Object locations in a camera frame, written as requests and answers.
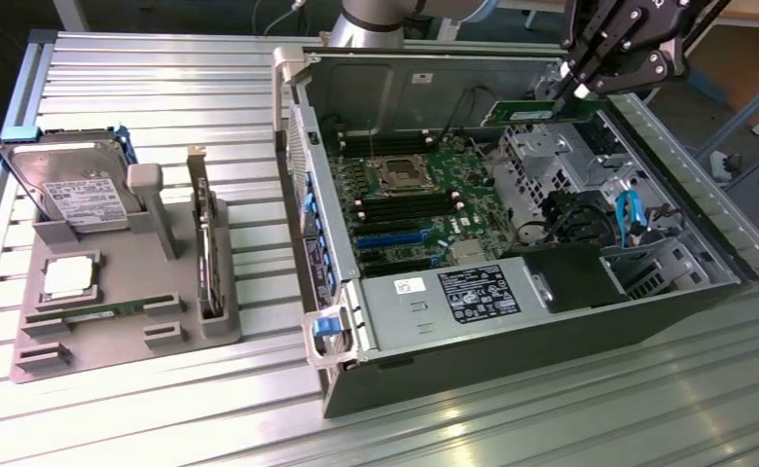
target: hard drive label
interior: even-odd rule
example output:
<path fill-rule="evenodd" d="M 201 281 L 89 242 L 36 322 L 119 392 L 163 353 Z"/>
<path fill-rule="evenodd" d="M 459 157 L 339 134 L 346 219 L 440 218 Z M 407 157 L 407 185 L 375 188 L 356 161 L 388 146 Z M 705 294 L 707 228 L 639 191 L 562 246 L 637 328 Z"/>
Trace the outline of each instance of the hard drive label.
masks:
<path fill-rule="evenodd" d="M 124 207 L 109 178 L 45 182 L 43 185 L 63 218 L 72 226 L 125 219 Z"/>
<path fill-rule="evenodd" d="M 459 324 L 521 311 L 499 266 L 438 274 L 454 321 Z"/>

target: green circuit board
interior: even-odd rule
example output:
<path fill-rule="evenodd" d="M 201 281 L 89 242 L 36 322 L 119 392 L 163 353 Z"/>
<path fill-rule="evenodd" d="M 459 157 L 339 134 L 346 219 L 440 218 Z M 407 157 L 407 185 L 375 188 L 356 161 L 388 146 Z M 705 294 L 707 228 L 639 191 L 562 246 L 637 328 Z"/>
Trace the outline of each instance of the green circuit board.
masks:
<path fill-rule="evenodd" d="M 392 164 L 400 161 L 404 163 L 422 162 L 418 168 L 424 168 L 426 173 L 419 173 L 420 170 L 418 170 L 419 178 L 404 179 L 403 192 L 390 195 L 378 167 L 386 165 L 392 167 Z M 334 156 L 330 158 L 330 166 L 360 268 L 367 262 L 364 258 L 370 258 L 372 265 L 391 265 L 411 260 L 423 260 L 424 263 L 424 260 L 427 260 L 427 268 L 451 266 L 448 247 L 452 243 L 464 239 L 478 240 L 487 259 L 495 259 L 509 247 L 513 231 L 506 209 L 491 187 L 483 161 L 471 148 L 456 150 L 447 142 L 431 148 L 424 154 L 374 158 Z M 454 209 L 446 215 L 407 219 L 415 226 L 407 232 L 423 233 L 420 242 L 368 248 L 356 247 L 360 238 L 396 234 L 359 235 L 355 233 L 358 226 L 363 225 L 352 213 L 352 206 L 355 206 L 358 199 L 387 199 L 392 197 L 416 199 L 418 195 L 446 192 L 459 194 L 460 209 Z"/>

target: motherboard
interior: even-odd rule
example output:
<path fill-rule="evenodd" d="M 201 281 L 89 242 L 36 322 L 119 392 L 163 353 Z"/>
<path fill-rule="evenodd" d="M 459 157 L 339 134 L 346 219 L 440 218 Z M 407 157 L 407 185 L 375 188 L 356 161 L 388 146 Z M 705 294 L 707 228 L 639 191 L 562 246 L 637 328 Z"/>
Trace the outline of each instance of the motherboard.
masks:
<path fill-rule="evenodd" d="M 514 238 L 483 156 L 464 138 L 339 135 L 328 160 L 364 276 L 495 259 Z"/>

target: floor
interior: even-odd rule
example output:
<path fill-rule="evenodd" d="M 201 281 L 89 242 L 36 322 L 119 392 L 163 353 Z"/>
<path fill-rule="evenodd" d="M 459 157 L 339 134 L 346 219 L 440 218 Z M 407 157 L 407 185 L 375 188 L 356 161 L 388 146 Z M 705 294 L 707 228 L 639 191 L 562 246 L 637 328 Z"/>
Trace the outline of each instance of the floor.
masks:
<path fill-rule="evenodd" d="M 252 0 L 83 0 L 88 24 L 95 31 L 251 34 Z M 260 1 L 256 31 L 287 11 L 288 0 Z M 339 0 L 312 0 L 303 18 L 294 15 L 272 26 L 271 35 L 314 35 L 328 30 Z M 525 15 L 517 10 L 498 10 L 483 22 L 463 24 L 458 40 L 492 42 L 557 42 L 561 16 L 539 13 L 531 31 L 523 28 Z M 434 38 L 439 22 L 411 20 L 406 34 Z M 60 28 L 51 0 L 4 0 L 0 2 L 0 124 L 21 61 L 27 32 L 31 28 Z M 687 145 L 698 147 L 731 115 L 730 109 L 683 85 L 666 87 L 650 104 L 667 128 Z M 747 129 L 738 131 L 725 147 L 739 154 L 746 166 L 759 158 L 759 137 Z"/>

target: slotted aluminum surface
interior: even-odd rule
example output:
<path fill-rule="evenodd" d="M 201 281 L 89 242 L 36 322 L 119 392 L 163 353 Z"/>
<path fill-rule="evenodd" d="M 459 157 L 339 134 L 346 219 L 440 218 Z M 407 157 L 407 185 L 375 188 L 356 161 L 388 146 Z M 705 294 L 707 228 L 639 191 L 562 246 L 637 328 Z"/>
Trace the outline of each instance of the slotted aluminum surface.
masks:
<path fill-rule="evenodd" d="M 244 340 L 8 382 L 32 239 L 32 205 L 11 193 L 0 205 L 0 462 L 759 465 L 759 288 L 639 345 L 320 418 L 268 125 L 268 52 L 286 43 L 311 40 L 60 34 L 37 123 L 127 125 L 139 160 L 164 166 L 164 199 L 187 197 L 185 146 L 207 146 L 213 189 L 229 204 Z M 621 104 L 759 269 L 757 233 L 695 168 L 670 159 L 682 149 L 643 107 Z"/>

